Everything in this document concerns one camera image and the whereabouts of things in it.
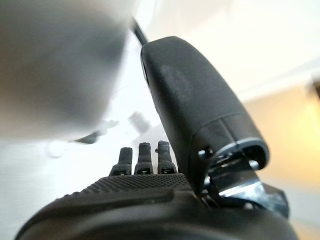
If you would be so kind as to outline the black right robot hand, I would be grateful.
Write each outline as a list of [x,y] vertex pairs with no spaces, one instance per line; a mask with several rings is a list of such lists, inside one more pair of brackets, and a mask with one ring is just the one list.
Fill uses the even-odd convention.
[[168,140],[124,147],[109,176],[38,211],[18,240],[295,240],[285,193],[257,171],[270,153],[222,76],[178,37],[141,64]]

